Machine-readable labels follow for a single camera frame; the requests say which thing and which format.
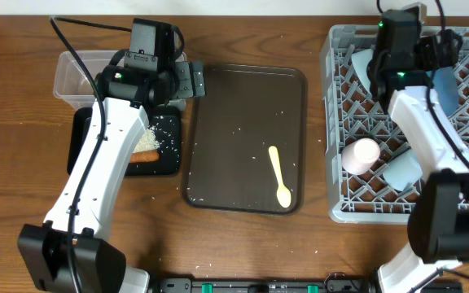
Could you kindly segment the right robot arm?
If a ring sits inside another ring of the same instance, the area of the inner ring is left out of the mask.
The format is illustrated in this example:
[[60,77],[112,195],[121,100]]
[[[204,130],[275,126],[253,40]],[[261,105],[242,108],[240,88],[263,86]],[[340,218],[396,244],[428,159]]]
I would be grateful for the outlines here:
[[379,29],[366,70],[370,92],[400,127],[425,185],[409,216],[409,242],[376,270],[377,292],[416,292],[469,262],[469,149],[439,104],[438,69],[458,61],[462,38],[450,29],[423,37],[419,27]]

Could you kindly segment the dark blue plate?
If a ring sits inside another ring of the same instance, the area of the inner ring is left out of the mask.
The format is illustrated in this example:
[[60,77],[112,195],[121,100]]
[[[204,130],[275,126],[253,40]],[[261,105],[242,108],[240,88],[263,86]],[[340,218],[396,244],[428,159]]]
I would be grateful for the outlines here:
[[452,116],[458,109],[460,98],[454,69],[452,67],[437,69],[433,83],[443,112],[447,116]]

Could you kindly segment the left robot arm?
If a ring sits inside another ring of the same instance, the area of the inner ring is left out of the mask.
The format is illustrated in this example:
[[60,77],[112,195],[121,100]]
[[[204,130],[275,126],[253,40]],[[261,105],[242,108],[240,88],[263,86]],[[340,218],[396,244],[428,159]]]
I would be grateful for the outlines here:
[[108,242],[116,197],[151,109],[204,96],[203,64],[110,63],[94,85],[90,127],[67,184],[42,225],[23,226],[17,247],[40,291],[146,292],[149,273]]

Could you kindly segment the pink cup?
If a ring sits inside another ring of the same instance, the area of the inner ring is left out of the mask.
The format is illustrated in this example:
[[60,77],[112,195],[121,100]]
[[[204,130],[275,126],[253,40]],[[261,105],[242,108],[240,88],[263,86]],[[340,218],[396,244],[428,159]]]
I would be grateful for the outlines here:
[[366,173],[380,155],[379,144],[370,138],[361,138],[346,146],[341,152],[341,164],[345,171],[354,175]]

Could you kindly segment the yellow plastic spoon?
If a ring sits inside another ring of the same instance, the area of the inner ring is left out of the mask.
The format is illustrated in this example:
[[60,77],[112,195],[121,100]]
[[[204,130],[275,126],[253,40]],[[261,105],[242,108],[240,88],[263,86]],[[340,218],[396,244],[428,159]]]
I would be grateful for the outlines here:
[[270,162],[274,170],[277,182],[276,197],[282,208],[289,208],[291,205],[291,191],[285,186],[283,181],[282,169],[279,159],[278,148],[270,146],[268,149]]

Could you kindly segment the orange carrot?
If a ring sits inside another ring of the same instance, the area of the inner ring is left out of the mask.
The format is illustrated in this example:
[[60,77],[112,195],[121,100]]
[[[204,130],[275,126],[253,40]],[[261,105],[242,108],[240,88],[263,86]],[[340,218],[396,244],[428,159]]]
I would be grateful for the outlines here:
[[132,164],[150,163],[157,161],[159,158],[160,155],[157,150],[141,151],[133,153],[129,162]]

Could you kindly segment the light blue cup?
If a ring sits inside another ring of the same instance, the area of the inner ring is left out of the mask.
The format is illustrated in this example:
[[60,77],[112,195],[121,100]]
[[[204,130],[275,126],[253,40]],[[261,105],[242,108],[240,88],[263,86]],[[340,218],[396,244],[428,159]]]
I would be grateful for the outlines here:
[[384,180],[394,189],[403,191],[412,186],[423,175],[416,154],[409,149],[388,162],[383,172]]

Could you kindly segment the light blue bowl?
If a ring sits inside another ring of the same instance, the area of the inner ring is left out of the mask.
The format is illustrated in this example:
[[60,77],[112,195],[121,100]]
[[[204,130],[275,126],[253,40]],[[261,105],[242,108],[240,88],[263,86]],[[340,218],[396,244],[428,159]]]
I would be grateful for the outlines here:
[[372,49],[362,50],[351,55],[351,61],[357,79],[362,84],[363,88],[371,95],[374,96],[370,89],[370,78],[368,77],[367,69],[370,61],[372,60],[374,51]]

